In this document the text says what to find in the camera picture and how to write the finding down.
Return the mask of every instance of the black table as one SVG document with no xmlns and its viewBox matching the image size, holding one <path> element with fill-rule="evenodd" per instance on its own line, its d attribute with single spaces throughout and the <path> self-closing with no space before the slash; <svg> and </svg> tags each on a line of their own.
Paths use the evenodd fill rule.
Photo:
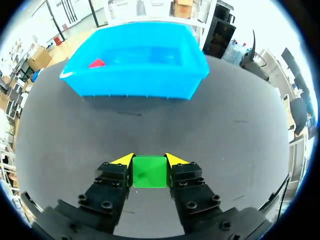
<svg viewBox="0 0 320 240">
<path fill-rule="evenodd" d="M 134 152 L 196 161 L 221 208 L 259 208 L 288 174 L 286 115 L 257 76 L 207 57 L 210 74 L 190 101 L 80 97 L 59 79 L 66 62 L 37 78 L 20 119 L 16 168 L 21 191 L 42 208 L 78 206 L 95 170 Z M 169 190 L 132 188 L 114 234 L 183 234 Z"/>
</svg>

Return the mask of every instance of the wooden floor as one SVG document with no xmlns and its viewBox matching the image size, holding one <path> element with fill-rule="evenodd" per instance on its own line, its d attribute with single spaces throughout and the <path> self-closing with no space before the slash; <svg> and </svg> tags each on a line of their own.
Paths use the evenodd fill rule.
<svg viewBox="0 0 320 240">
<path fill-rule="evenodd" d="M 79 33 L 66 39 L 59 46 L 54 46 L 53 49 L 49 52 L 52 60 L 49 62 L 47 67 L 70 58 L 76 52 L 76 50 L 86 41 L 86 39 L 90 37 L 96 30 L 97 28 L 94 28 L 89 31 Z"/>
</svg>

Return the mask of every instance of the yellow tip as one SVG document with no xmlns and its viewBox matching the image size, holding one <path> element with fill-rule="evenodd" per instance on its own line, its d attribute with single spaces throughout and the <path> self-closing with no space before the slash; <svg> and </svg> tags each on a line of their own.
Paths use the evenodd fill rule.
<svg viewBox="0 0 320 240">
<path fill-rule="evenodd" d="M 178 158 L 170 153 L 166 153 L 166 158 L 169 161 L 170 167 L 172 168 L 173 165 L 177 165 L 177 164 L 188 164 L 189 162 L 182 160 L 181 158 Z"/>
<path fill-rule="evenodd" d="M 132 160 L 132 157 L 133 157 L 134 153 L 130 153 L 126 156 L 123 156 L 117 160 L 114 160 L 112 162 L 110 162 L 111 164 L 122 164 L 122 165 L 126 165 L 126 167 L 128 168 L 129 167 L 129 164 Z"/>
</svg>

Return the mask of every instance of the green cube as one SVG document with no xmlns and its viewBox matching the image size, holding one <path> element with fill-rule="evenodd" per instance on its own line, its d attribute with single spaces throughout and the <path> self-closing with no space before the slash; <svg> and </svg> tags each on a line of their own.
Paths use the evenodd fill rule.
<svg viewBox="0 0 320 240">
<path fill-rule="evenodd" d="M 132 167 L 135 188 L 167 187 L 167 159 L 164 156 L 135 156 Z"/>
</svg>

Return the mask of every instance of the red object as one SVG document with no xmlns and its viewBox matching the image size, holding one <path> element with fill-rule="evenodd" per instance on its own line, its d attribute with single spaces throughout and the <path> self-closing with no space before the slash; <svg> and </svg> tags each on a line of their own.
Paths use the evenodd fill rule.
<svg viewBox="0 0 320 240">
<path fill-rule="evenodd" d="M 105 62 L 98 58 L 97 60 L 95 60 L 93 63 L 89 65 L 89 68 L 102 67 L 105 65 L 106 65 Z"/>
<path fill-rule="evenodd" d="M 55 36 L 53 40 L 54 40 L 54 42 L 55 42 L 55 44 L 56 44 L 57 46 L 59 46 L 60 44 L 62 44 L 59 36 Z"/>
</svg>

